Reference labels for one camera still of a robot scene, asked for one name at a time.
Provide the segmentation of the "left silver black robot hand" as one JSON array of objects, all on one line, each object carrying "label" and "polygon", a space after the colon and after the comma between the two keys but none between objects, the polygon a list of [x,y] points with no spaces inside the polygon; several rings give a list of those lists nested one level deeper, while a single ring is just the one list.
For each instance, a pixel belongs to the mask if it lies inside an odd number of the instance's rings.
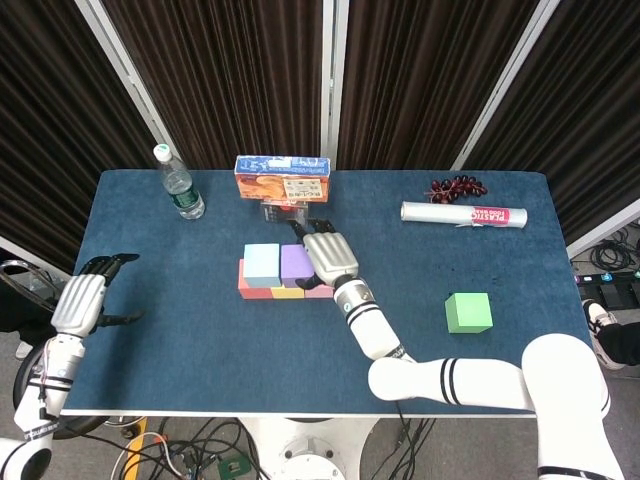
[{"label": "left silver black robot hand", "polygon": [[108,287],[123,265],[138,258],[139,254],[118,253],[96,256],[87,261],[66,283],[56,304],[51,318],[56,332],[86,338],[98,328],[129,325],[141,319],[144,310],[130,315],[104,313]]}]

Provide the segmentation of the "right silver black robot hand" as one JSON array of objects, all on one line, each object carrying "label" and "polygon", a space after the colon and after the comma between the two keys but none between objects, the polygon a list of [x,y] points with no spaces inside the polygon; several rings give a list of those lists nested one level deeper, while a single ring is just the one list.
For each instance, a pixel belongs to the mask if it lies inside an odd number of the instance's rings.
[{"label": "right silver black robot hand", "polygon": [[359,263],[351,247],[329,220],[309,219],[313,232],[308,232],[296,220],[288,220],[287,223],[304,247],[314,269],[311,277],[296,280],[298,287],[312,290],[324,284],[338,288],[358,276]]}]

